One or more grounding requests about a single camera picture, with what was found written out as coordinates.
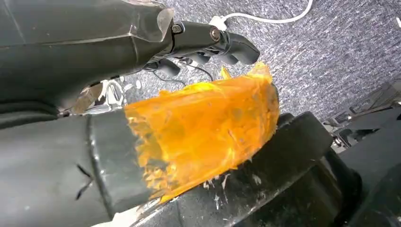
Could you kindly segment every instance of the wire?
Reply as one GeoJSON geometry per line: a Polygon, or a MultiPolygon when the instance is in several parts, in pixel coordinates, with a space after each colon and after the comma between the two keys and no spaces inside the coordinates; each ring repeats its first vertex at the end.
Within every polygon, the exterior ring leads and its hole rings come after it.
{"type": "Polygon", "coordinates": [[[255,16],[248,15],[248,14],[245,14],[245,13],[231,13],[231,14],[228,14],[227,16],[222,17],[222,20],[224,22],[230,17],[246,17],[246,18],[249,18],[249,19],[252,19],[252,20],[263,22],[263,23],[285,24],[285,23],[294,22],[294,21],[297,21],[297,20],[303,18],[311,10],[312,3],[313,3],[313,0],[309,0],[306,9],[301,14],[299,14],[296,17],[289,18],[289,19],[273,20],[273,19],[265,19],[265,18],[255,17],[255,16]]]}
{"type": "Polygon", "coordinates": [[[163,79],[160,76],[158,76],[155,72],[153,72],[153,74],[161,81],[164,82],[177,82],[177,83],[181,83],[182,85],[187,86],[182,80],[178,80],[178,79],[163,79]]]}
{"type": "Polygon", "coordinates": [[[200,70],[200,71],[206,73],[206,74],[208,75],[208,77],[210,78],[210,81],[214,81],[212,75],[211,75],[208,71],[206,71],[206,70],[204,70],[204,69],[202,69],[202,68],[199,68],[199,67],[190,65],[190,64],[185,63],[185,62],[183,62],[183,61],[181,61],[180,63],[182,63],[182,64],[184,64],[184,65],[187,65],[187,66],[190,66],[190,67],[192,67],[192,68],[194,68],[194,69],[197,69],[197,70],[200,70]]]}

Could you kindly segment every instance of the gray carpet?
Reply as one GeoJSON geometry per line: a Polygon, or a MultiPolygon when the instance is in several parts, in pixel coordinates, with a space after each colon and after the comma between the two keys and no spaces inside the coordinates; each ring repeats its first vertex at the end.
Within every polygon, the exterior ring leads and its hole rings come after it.
{"type": "MultiPolygon", "coordinates": [[[[288,18],[302,12],[307,0],[165,0],[165,4],[175,9],[175,20],[208,23],[214,15],[232,12],[288,18]]],[[[396,17],[401,17],[400,0],[316,0],[297,22],[273,25],[235,17],[228,20],[228,31],[244,35],[259,48],[260,60],[270,65],[279,89],[282,112],[309,110],[326,118],[382,83],[401,78],[401,28],[396,17]]],[[[221,66],[212,60],[202,67],[217,78],[221,66]]],[[[239,75],[250,66],[228,69],[239,75]]],[[[176,79],[190,84],[208,77],[185,69],[176,79]]],[[[182,86],[159,81],[148,72],[126,80],[142,83],[141,89],[130,90],[129,102],[182,86]]]]}

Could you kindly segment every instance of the robotic hand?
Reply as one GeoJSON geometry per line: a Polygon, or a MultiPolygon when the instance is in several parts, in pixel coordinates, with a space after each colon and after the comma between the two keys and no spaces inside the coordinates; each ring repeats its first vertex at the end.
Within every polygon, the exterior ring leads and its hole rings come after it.
{"type": "Polygon", "coordinates": [[[173,23],[172,10],[154,2],[12,0],[0,9],[10,12],[0,14],[6,34],[0,40],[0,75],[6,81],[0,84],[0,103],[8,112],[23,108],[15,105],[22,101],[56,114],[73,106],[83,88],[104,79],[140,70],[178,74],[167,58],[204,64],[216,56],[227,64],[252,64],[260,54],[241,35],[173,23]]]}
{"type": "Polygon", "coordinates": [[[0,0],[0,226],[91,226],[148,201],[122,110],[58,115],[104,79],[178,74],[167,58],[257,61],[246,38],[172,16],[142,0],[0,0]]]}

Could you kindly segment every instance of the amber plastic sheet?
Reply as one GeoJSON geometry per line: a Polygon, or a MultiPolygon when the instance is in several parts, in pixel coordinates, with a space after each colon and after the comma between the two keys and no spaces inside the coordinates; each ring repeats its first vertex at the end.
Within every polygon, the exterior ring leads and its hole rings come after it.
{"type": "Polygon", "coordinates": [[[167,201],[251,158],[273,135],[279,103],[269,68],[198,83],[125,108],[152,198],[167,201]]]}

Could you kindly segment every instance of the metal part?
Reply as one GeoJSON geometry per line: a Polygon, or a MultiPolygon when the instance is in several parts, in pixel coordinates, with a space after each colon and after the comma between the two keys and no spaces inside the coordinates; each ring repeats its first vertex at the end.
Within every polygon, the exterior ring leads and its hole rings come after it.
{"type": "Polygon", "coordinates": [[[220,36],[221,36],[220,30],[218,30],[216,27],[213,27],[210,30],[210,37],[212,37],[212,39],[214,41],[219,41],[220,40],[220,36]]]}
{"type": "Polygon", "coordinates": [[[173,32],[173,34],[179,34],[183,32],[183,28],[180,25],[173,25],[171,27],[171,31],[173,32]]]}

